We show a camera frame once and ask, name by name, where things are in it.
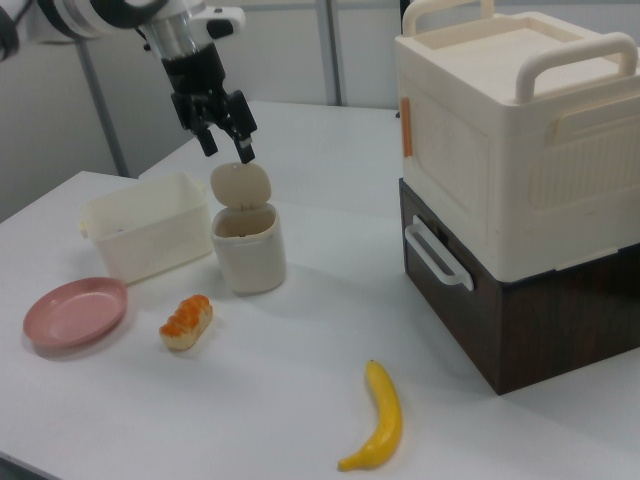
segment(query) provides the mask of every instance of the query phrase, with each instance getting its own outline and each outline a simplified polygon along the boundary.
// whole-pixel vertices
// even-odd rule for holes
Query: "box lid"
[[[267,172],[255,163],[226,163],[211,173],[211,190],[225,207],[246,210],[264,205],[271,198]]]
[[[496,15],[399,41],[506,104],[522,103],[518,84],[523,77],[535,81],[537,94],[566,92],[612,77],[633,76],[637,66],[637,47],[630,37],[601,35],[535,12]]]

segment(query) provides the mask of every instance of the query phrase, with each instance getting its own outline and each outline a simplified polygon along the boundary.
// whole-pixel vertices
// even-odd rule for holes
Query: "cup lid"
[[[211,172],[211,190],[225,207],[247,210],[271,198],[267,172],[255,163],[225,163]]]

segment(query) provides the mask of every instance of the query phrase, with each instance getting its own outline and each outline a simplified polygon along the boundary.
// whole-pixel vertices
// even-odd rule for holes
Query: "pink plate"
[[[118,323],[127,308],[127,288],[114,278],[67,283],[38,300],[24,318],[35,345],[71,347],[88,342]]]

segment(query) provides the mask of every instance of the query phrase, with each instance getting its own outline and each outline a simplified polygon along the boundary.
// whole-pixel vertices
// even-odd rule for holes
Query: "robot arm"
[[[257,127],[242,92],[225,92],[214,45],[244,24],[241,9],[209,7],[202,0],[0,0],[0,61],[21,43],[69,43],[136,29],[162,61],[180,123],[205,155],[218,150],[209,130],[216,125],[247,163],[255,158],[251,134]]]

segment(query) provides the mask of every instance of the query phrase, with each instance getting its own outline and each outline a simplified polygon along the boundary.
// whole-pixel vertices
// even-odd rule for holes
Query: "white wall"
[[[240,89],[249,100],[326,104],[326,59],[314,0],[289,0],[305,7],[292,10],[271,11],[270,3],[224,2],[247,7],[245,31],[216,42],[227,72],[225,89]],[[260,8],[252,11],[256,5]],[[134,177],[192,138],[180,126],[161,63],[144,52],[142,45],[133,32],[89,45],[125,162]]]
[[[365,0],[338,1],[343,100],[349,106],[396,108],[393,38],[400,33],[399,8],[395,1],[383,0],[378,8],[371,5],[372,2]],[[457,7],[441,21],[447,22],[455,16],[466,19],[473,8]],[[600,33],[626,32],[640,43],[640,3],[501,6],[497,2],[496,11],[507,15],[539,11]]]
[[[116,173],[76,48],[0,63],[0,221],[81,170]]]

